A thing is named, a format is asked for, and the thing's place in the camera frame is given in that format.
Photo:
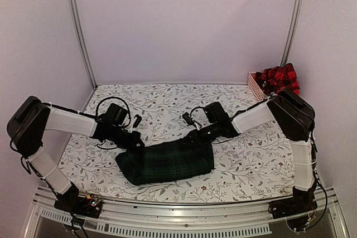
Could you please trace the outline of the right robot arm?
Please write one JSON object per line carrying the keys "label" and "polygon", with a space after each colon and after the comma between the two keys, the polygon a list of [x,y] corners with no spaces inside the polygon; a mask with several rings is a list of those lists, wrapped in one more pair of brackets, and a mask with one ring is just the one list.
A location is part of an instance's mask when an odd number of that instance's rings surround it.
{"label": "right robot arm", "polygon": [[313,136],[313,107],[285,89],[270,98],[229,116],[219,102],[203,108],[210,125],[195,129],[184,137],[184,144],[199,146],[218,137],[235,138],[255,127],[276,122],[292,147],[295,168],[294,190],[299,192],[288,202],[292,213],[301,213],[310,204],[305,192],[313,192],[317,182],[314,174],[317,149]]}

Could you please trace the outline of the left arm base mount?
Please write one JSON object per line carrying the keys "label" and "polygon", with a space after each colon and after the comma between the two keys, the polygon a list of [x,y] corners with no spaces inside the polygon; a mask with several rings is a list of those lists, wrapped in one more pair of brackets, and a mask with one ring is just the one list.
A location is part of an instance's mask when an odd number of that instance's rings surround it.
{"label": "left arm base mount", "polygon": [[94,194],[79,196],[77,192],[58,194],[54,207],[58,210],[91,218],[99,218],[103,207],[103,199]]}

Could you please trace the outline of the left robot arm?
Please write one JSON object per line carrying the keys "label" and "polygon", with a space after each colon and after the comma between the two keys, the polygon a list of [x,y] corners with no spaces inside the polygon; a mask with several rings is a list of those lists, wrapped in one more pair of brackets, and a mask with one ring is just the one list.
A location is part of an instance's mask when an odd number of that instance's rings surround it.
{"label": "left robot arm", "polygon": [[56,193],[70,212],[79,212],[83,200],[78,188],[59,168],[58,162],[46,149],[50,136],[80,135],[100,142],[110,141],[122,149],[144,147],[141,134],[133,128],[139,119],[132,119],[128,105],[109,104],[104,113],[94,114],[66,108],[29,96],[6,125],[10,148],[21,155],[26,169],[33,168],[40,179]]}

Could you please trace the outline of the dark green plaid skirt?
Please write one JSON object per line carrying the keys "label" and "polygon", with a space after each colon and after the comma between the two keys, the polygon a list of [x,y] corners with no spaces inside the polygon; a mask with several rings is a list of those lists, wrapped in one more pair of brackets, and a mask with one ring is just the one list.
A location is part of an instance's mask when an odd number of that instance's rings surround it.
{"label": "dark green plaid skirt", "polygon": [[210,142],[192,145],[183,139],[128,149],[118,154],[115,161],[124,177],[135,186],[188,179],[214,169]]}

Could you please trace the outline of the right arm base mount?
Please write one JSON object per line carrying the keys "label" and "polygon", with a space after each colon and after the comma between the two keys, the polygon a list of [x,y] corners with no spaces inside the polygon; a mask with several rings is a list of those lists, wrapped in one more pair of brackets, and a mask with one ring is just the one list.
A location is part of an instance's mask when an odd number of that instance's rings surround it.
{"label": "right arm base mount", "polygon": [[[268,212],[274,219],[277,219],[310,211],[314,213],[316,208],[317,203],[313,191],[300,191],[293,188],[293,197],[270,202]],[[314,215],[295,217],[287,220],[287,226],[294,232],[306,231],[314,218]]]}

